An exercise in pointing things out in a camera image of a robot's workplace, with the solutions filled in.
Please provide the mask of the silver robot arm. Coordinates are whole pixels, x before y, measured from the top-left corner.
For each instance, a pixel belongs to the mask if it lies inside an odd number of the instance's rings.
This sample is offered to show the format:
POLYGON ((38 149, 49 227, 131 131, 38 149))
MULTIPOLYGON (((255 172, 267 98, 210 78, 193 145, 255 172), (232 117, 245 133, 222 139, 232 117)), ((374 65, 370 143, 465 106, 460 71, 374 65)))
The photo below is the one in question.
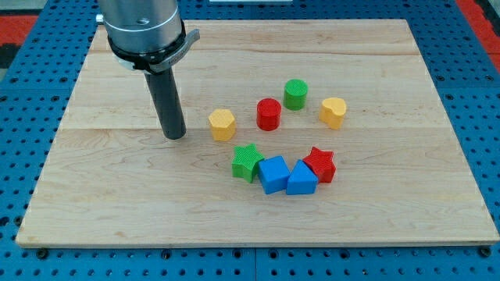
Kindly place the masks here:
POLYGON ((186 125, 173 66, 200 39, 200 31, 186 31, 176 0, 99 0, 98 4, 117 61, 145 75, 164 136, 182 138, 186 125))

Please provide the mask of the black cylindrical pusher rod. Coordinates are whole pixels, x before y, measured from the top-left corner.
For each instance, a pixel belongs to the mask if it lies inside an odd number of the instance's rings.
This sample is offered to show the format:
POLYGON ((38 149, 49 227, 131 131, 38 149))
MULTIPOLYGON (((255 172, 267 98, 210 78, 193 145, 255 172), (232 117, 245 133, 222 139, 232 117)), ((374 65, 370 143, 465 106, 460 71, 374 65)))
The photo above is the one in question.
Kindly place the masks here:
POLYGON ((171 140, 182 138, 186 126, 172 69, 145 74, 145 79, 164 136, 171 140))

